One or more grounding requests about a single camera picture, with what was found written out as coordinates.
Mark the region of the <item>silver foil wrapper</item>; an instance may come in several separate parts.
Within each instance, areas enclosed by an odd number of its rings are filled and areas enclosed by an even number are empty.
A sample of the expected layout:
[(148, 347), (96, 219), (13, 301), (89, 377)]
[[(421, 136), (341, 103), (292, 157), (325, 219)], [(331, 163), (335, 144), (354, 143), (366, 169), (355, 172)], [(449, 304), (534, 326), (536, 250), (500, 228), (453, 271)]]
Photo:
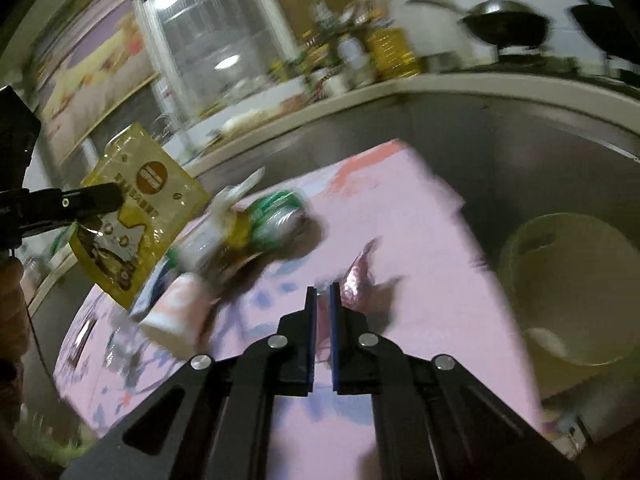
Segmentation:
[(366, 310), (374, 287), (371, 266), (376, 248), (378, 239), (369, 240), (341, 278), (340, 295), (344, 307), (361, 312)]

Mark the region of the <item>crushed green soda can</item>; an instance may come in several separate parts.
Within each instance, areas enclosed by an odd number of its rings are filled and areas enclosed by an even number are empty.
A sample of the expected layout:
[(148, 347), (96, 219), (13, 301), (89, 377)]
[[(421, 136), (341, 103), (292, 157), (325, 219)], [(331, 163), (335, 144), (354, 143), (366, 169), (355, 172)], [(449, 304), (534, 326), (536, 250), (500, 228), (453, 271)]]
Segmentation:
[(267, 194), (247, 208), (250, 214), (248, 249), (257, 255), (301, 252), (321, 233), (306, 200), (293, 190)]

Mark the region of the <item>yellow snack bag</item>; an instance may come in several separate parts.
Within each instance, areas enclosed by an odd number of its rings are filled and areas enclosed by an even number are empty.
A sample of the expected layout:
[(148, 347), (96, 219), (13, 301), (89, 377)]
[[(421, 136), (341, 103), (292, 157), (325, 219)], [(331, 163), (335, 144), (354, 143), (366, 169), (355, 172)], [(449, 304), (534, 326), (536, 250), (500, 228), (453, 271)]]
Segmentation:
[(107, 143), (82, 181), (85, 188), (104, 183), (118, 186), (122, 206), (78, 222), (70, 248), (94, 284), (129, 309), (209, 194), (137, 122)]

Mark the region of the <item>yellow brown small carton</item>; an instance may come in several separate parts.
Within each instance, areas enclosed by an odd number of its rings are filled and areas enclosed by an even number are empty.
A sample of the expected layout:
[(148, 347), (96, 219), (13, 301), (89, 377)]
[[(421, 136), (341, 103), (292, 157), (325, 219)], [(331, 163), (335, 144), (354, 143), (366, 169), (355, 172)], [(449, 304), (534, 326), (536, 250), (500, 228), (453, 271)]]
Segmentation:
[(175, 242), (172, 254), (181, 272), (222, 285), (255, 257), (251, 237), (252, 222), (246, 211), (210, 212)]

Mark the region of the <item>green white snack packet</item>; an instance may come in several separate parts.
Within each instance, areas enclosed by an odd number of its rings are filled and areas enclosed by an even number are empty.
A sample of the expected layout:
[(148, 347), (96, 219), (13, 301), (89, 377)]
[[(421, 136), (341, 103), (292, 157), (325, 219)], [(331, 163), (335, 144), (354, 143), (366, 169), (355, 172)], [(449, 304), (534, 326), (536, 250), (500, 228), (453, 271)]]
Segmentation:
[(179, 261), (178, 252), (175, 248), (169, 248), (146, 280), (141, 292), (139, 292), (130, 310), (130, 318), (136, 322), (142, 321), (172, 282), (183, 272), (184, 269)]

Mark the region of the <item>white tissue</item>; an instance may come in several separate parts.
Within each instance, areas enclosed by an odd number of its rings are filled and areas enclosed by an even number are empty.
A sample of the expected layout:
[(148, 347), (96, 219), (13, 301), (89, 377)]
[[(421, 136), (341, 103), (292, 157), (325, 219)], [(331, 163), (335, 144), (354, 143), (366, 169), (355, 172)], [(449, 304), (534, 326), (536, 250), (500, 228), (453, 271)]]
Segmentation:
[(242, 198), (247, 195), (264, 177), (265, 167), (252, 172), (242, 182), (235, 185), (228, 185), (218, 192), (208, 205), (206, 212), (207, 218), (221, 234), (229, 237), (232, 233), (232, 226), (236, 216), (233, 207), (239, 203)]

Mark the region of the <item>kitchen window with grille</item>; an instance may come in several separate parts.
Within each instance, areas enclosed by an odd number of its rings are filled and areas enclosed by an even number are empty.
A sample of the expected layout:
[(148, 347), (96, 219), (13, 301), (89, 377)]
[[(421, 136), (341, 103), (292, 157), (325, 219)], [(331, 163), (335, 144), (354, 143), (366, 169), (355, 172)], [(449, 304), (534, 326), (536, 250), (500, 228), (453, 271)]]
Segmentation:
[(296, 57), (277, 0), (134, 1), (152, 59), (190, 117), (262, 90)]

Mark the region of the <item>beige round trash bin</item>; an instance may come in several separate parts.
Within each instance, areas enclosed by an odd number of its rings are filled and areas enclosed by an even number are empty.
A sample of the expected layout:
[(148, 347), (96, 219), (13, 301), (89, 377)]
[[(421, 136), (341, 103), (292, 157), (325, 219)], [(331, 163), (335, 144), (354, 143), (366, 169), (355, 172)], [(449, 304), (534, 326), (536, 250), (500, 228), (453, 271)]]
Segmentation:
[(586, 214), (545, 214), (508, 239), (498, 277), (518, 324), (558, 359), (601, 366), (639, 347), (639, 249)]

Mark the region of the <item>pink floral tablecloth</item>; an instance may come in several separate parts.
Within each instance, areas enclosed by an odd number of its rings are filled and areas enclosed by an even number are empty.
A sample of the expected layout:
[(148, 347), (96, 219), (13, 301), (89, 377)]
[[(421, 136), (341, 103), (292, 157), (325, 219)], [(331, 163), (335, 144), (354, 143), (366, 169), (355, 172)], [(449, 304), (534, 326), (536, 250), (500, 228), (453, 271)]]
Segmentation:
[[(216, 360), (269, 336), (279, 318), (303, 307), (306, 288), (339, 278), (378, 239), (371, 274), (370, 323), (410, 356), (454, 356), (530, 426), (540, 405), (525, 344), (498, 281), (462, 220), (462, 199), (400, 141), (277, 184), (303, 195), (321, 234), (303, 256), (268, 263), (239, 299), (214, 310), (205, 348)], [(120, 307), (90, 290), (54, 367), (63, 399), (102, 437), (175, 373), (182, 362), (142, 341), (141, 370), (129, 384), (103, 367), (112, 318)], [(81, 327), (96, 318), (78, 364), (68, 362)], [(320, 340), (314, 391), (273, 408), (267, 479), (378, 479), (368, 396), (331, 389), (328, 336)]]

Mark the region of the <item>large cooking oil bottle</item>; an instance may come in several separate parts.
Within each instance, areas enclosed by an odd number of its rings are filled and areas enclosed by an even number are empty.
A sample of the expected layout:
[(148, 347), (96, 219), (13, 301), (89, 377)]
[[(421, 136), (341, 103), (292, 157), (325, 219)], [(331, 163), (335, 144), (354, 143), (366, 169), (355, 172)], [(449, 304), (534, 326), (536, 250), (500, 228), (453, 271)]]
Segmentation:
[(401, 28), (375, 28), (367, 36), (367, 44), (375, 68), (383, 80), (409, 78), (420, 74), (420, 65)]

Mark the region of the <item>steel wok with lid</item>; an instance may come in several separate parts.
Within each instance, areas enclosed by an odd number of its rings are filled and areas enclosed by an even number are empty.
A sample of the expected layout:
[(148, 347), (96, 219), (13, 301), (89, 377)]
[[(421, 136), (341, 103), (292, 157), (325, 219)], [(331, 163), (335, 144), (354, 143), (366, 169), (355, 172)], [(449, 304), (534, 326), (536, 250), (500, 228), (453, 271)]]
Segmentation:
[(407, 0), (406, 6), (434, 6), (457, 14), (475, 39), (497, 50), (537, 49), (546, 42), (550, 27), (546, 16), (516, 0), (484, 0), (469, 9), (445, 0)]

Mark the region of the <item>black frying pan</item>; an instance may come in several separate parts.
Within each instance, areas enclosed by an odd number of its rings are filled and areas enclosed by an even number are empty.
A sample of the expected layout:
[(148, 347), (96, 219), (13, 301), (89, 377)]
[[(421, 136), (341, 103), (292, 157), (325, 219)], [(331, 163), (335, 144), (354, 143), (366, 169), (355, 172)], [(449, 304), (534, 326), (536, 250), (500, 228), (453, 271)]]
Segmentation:
[(612, 6), (580, 4), (570, 15), (584, 34), (604, 53), (639, 63), (639, 27)]

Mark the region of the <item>colourful wall poster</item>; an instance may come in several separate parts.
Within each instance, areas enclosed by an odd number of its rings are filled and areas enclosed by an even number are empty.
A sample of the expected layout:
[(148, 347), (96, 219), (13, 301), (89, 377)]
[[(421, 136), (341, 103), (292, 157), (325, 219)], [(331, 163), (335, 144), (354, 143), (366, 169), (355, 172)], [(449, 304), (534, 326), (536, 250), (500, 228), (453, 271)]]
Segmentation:
[(104, 118), (152, 81), (134, 0), (75, 0), (35, 53), (38, 112), (58, 164)]

